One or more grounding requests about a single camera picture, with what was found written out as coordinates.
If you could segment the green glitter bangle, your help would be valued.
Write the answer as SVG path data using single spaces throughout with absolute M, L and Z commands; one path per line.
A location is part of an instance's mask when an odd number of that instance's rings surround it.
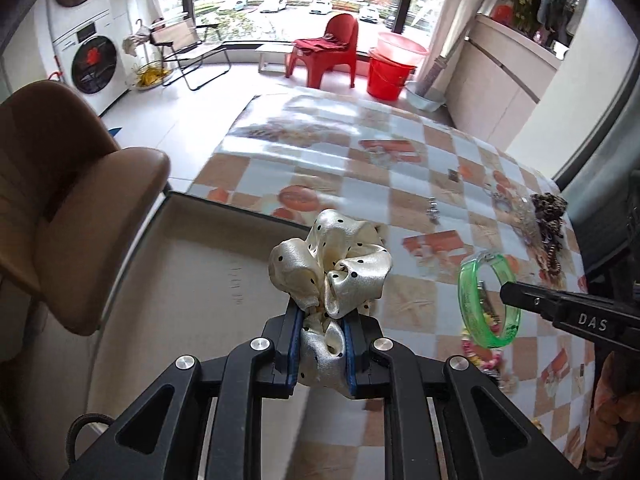
M 518 334 L 521 313 L 499 295 L 502 285 L 515 281 L 508 260 L 496 252 L 484 250 L 460 264 L 457 288 L 462 321 L 481 347 L 505 347 Z

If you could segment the cream polka dot scrunchie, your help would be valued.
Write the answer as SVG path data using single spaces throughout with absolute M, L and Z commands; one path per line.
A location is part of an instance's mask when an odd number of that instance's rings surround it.
M 271 283 L 303 312 L 301 384 L 353 396 L 347 376 L 352 344 L 341 322 L 349 313 L 365 314 L 382 297 L 393 266 L 385 235 L 376 222 L 326 209 L 306 238 L 284 240 L 270 252 Z

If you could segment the grey jewelry tray box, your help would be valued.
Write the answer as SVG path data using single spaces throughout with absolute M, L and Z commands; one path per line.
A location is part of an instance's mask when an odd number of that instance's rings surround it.
M 126 265 L 106 310 L 90 411 L 113 426 L 73 479 L 197 479 L 209 410 L 204 364 L 262 334 L 288 296 L 270 282 L 274 246 L 307 229 L 172 193 Z

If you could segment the leopard print scrunchie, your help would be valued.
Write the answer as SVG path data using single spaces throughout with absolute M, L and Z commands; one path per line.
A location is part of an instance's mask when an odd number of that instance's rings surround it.
M 562 196 L 552 193 L 532 194 L 530 196 L 535 209 L 535 218 L 544 242 L 562 238 L 563 216 L 567 202 Z

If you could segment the large clear claw clip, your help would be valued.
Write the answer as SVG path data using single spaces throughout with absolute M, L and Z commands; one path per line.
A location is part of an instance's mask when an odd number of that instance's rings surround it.
M 491 193 L 491 201 L 498 220 L 514 229 L 527 246 L 541 244 L 535 208 L 528 197 L 496 191 Z

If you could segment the small silver charm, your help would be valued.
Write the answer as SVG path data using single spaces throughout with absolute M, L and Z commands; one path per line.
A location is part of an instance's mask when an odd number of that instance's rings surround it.
M 428 199 L 428 207 L 427 207 L 427 217 L 433 224 L 439 224 L 439 209 L 437 205 L 437 200 L 434 197 L 429 197 Z

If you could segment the patterned tablecloth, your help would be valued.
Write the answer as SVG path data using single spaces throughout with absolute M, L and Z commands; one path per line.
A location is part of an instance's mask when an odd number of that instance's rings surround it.
M 457 274 L 464 258 L 483 250 L 504 255 L 520 281 L 587 291 L 567 215 L 556 281 L 543 267 L 544 251 L 498 220 L 492 192 L 528 198 L 559 192 L 552 180 L 498 148 L 404 110 L 320 90 L 265 92 L 241 98 L 241 105 L 189 194 L 304 226 L 326 208 L 384 226 L 394 265 L 373 315 L 387 337 L 414 352 L 444 360 L 469 349 L 472 356 L 471 341 L 462 335 Z M 437 200 L 439 224 L 428 220 L 429 197 Z M 471 361 L 499 371 L 500 389 L 578 466 L 594 382 L 593 345 L 524 312 L 516 339 L 500 358 L 492 353 Z M 302 463 L 292 475 L 384 478 L 382 406 L 371 404 L 329 420 L 309 413 Z

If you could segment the white cabinet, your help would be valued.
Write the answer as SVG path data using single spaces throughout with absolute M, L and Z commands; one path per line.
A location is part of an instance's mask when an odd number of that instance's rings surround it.
M 446 89 L 449 115 L 459 130 L 504 151 L 560 66 L 552 52 L 478 14 Z

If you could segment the brown leather chair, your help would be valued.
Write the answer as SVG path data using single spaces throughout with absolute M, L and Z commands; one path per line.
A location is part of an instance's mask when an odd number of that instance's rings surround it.
M 18 89 L 1 104 L 2 276 L 93 334 L 169 171 L 162 151 L 120 148 L 65 84 Z

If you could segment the red plastic bucket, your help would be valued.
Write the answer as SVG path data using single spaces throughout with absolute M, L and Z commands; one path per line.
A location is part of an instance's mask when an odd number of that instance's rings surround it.
M 380 32 L 369 51 L 367 92 L 375 99 L 395 102 L 414 70 L 428 55 L 427 48 L 394 32 Z

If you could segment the folding lounge chair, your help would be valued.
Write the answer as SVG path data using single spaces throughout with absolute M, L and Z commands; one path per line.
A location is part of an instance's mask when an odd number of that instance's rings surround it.
M 193 18 L 183 18 L 170 25 L 153 28 L 150 43 L 160 51 L 160 84 L 164 88 L 183 79 L 189 90 L 198 91 L 232 69 L 218 23 L 196 24 Z M 192 86 L 189 76 L 218 54 L 224 57 L 227 67 L 221 73 Z

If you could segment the red plastic chair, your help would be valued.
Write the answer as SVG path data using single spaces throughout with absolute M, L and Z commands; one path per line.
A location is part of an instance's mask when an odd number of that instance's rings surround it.
M 306 86 L 319 89 L 323 74 L 337 65 L 349 67 L 349 87 L 355 87 L 357 40 L 359 26 L 352 14 L 341 13 L 330 18 L 321 37 L 296 39 L 285 65 L 290 78 L 298 61 L 307 69 Z

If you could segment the white washing machine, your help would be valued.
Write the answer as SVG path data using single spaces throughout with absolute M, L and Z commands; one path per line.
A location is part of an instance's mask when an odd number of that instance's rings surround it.
M 103 114 L 126 91 L 134 62 L 122 50 L 131 32 L 127 0 L 47 0 L 63 81 Z

